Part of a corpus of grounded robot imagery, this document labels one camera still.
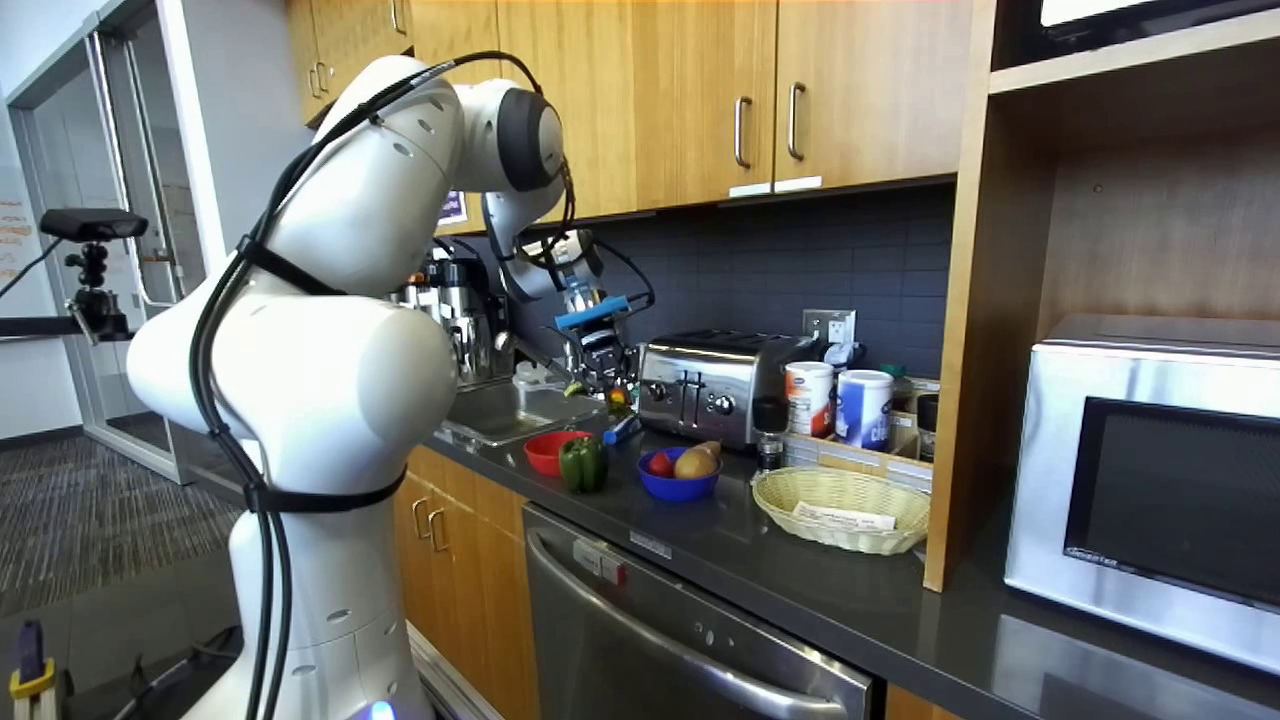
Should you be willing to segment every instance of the sink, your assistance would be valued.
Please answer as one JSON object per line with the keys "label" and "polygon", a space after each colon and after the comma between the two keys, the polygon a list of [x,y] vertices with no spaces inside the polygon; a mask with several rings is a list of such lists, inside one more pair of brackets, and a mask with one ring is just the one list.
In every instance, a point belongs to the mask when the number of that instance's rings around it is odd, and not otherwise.
{"label": "sink", "polygon": [[461,394],[443,416],[447,435],[463,435],[471,444],[512,444],[539,428],[573,428],[582,421],[604,416],[604,400],[595,395],[559,395],[559,394],[519,394],[516,384],[480,384]]}

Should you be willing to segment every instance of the bowl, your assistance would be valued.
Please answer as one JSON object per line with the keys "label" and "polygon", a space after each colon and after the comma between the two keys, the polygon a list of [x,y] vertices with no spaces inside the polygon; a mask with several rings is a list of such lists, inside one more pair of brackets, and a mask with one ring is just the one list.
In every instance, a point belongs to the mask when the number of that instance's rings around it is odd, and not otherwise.
{"label": "bowl", "polygon": [[589,441],[589,432],[539,432],[523,441],[523,460],[533,472],[559,480],[559,448],[573,441]]}
{"label": "bowl", "polygon": [[644,484],[644,491],[648,491],[651,500],[661,500],[661,505],[697,505],[697,500],[705,500],[705,497],[715,491],[715,472],[711,472],[711,476],[693,476],[693,480],[651,476],[651,472],[648,472],[648,460],[651,460],[656,452],[644,452],[644,458],[640,458],[640,484]]}

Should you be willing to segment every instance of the backsplash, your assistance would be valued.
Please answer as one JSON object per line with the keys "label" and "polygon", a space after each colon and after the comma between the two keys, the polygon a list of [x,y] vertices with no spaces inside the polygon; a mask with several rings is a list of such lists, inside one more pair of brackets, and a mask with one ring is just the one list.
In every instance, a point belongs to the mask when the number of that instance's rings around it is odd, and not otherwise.
{"label": "backsplash", "polygon": [[[869,366],[939,372],[951,185],[671,212],[600,224],[595,237],[656,287],[656,304],[628,321],[632,339],[683,328],[802,333],[802,309],[856,309]],[[608,291],[640,291],[619,260],[600,256]],[[556,311],[556,297],[537,302],[516,328],[556,354]]]}

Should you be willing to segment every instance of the blue container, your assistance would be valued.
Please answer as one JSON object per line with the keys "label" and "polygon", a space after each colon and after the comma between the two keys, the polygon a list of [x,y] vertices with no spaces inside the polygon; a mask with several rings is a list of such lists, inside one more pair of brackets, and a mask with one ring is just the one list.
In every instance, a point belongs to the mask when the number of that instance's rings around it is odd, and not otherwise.
{"label": "blue container", "polygon": [[[663,452],[671,460],[671,468],[683,458],[683,448],[656,448],[656,452]],[[644,484],[644,491],[651,500],[661,500],[661,505],[697,505],[697,500],[715,491],[715,472],[711,476],[697,476],[697,480],[651,476],[648,472],[648,458],[656,458],[656,452],[640,458],[640,484]]]}

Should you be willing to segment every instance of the food item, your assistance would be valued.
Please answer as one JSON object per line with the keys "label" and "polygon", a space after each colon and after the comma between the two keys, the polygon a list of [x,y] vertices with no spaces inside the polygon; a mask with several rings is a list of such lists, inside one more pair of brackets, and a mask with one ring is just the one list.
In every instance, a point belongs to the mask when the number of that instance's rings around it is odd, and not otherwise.
{"label": "food item", "polygon": [[595,491],[604,488],[604,476],[608,476],[608,458],[604,458],[604,444],[593,435],[593,441],[569,441],[559,448],[559,484],[569,491]]}
{"label": "food item", "polygon": [[715,441],[705,441],[705,444],[693,444],[679,460],[677,460],[677,480],[701,480],[701,476],[711,476],[722,468],[722,444]]}
{"label": "food item", "polygon": [[677,472],[677,460],[671,460],[667,452],[651,452],[651,458],[644,460],[644,472],[648,472],[648,476],[671,476],[671,472]]}

